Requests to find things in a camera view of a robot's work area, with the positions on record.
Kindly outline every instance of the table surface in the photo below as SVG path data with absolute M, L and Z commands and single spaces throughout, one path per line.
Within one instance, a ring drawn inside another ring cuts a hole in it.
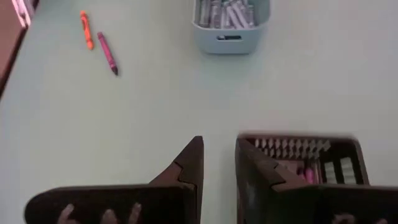
M 201 53 L 192 7 L 40 1 L 0 102 L 1 223 L 23 223 L 26 202 L 54 187 L 146 183 L 195 135 L 202 223 L 234 223 L 244 130 L 353 134 L 371 183 L 398 185 L 398 1 L 272 1 L 258 50 L 241 56 Z M 120 77 L 96 38 L 87 49 L 82 9 Z

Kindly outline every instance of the crayon wrapper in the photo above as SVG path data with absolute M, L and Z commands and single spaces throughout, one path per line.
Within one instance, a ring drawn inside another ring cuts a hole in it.
M 211 0 L 202 0 L 200 7 L 200 20 L 199 26 L 208 27 L 210 21 Z
M 210 28 L 221 27 L 221 0 L 211 0 Z
M 242 27 L 245 29 L 249 28 L 249 24 L 245 18 L 246 17 L 246 7 L 244 7 L 243 4 L 241 2 L 239 2 L 239 0 L 230 1 L 230 4 L 231 4 L 233 11 L 236 15 L 236 18 L 239 20 L 239 23 L 242 25 Z
M 102 49 L 104 50 L 105 57 L 106 57 L 109 65 L 111 67 L 115 67 L 116 63 L 113 60 L 112 53 L 108 47 L 108 43 L 106 42 L 105 37 L 103 35 L 98 35 L 98 39 L 99 39 L 99 42 L 101 43 Z
M 236 17 L 235 12 L 230 4 L 227 4 L 226 11 L 228 12 L 228 16 L 231 19 L 232 25 L 235 29 L 243 29 L 243 26 L 240 24 L 239 19 Z
M 249 24 L 249 27 L 256 26 L 256 24 L 254 23 L 254 7 L 253 6 L 248 7 L 248 24 Z

